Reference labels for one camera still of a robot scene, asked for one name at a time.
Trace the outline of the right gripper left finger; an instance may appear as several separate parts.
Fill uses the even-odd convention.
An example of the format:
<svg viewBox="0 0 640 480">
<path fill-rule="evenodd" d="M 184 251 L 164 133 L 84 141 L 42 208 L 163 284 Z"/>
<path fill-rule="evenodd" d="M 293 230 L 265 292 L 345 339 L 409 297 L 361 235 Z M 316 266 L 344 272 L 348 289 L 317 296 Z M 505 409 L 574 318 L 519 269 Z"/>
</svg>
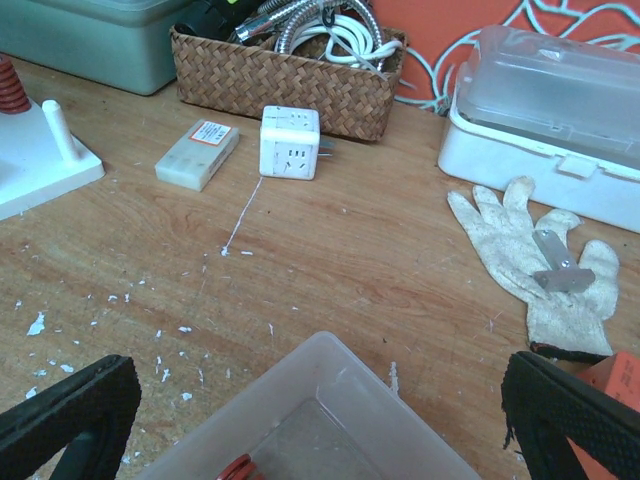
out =
<svg viewBox="0 0 640 480">
<path fill-rule="evenodd" d="M 107 355 L 1 414 L 1 477 L 113 479 L 141 401 L 131 357 Z"/>
</svg>

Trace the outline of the red coil spring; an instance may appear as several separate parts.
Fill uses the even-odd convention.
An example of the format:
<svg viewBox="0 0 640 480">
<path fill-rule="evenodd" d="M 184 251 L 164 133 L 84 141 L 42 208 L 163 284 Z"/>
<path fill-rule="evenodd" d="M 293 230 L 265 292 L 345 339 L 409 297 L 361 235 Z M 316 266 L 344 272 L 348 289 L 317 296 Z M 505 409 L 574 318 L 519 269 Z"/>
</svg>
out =
<svg viewBox="0 0 640 480">
<path fill-rule="evenodd" d="M 1 55 L 0 111 L 4 114 L 20 114 L 31 108 L 30 100 L 13 66 L 11 59 Z"/>
</svg>

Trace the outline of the white cube power socket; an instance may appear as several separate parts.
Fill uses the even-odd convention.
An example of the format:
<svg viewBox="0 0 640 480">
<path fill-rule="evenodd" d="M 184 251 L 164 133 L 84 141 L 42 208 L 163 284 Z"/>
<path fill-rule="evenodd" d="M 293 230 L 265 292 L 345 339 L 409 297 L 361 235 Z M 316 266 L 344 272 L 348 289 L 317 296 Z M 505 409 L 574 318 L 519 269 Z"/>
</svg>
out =
<svg viewBox="0 0 640 480">
<path fill-rule="evenodd" d="M 267 105 L 260 127 L 259 172 L 264 177 L 313 180 L 319 157 L 335 144 L 321 137 L 316 110 Z"/>
</svg>

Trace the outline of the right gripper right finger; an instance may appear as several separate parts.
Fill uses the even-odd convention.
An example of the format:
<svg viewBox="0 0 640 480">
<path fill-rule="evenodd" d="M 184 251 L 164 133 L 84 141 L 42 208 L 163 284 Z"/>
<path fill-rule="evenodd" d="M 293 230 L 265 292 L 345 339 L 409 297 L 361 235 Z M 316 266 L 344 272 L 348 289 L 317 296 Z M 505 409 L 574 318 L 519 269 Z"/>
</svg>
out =
<svg viewBox="0 0 640 480">
<path fill-rule="evenodd" d="M 639 413 L 529 351 L 501 385 L 504 445 L 518 442 L 533 479 L 585 479 L 576 444 L 619 479 L 639 477 Z"/>
</svg>

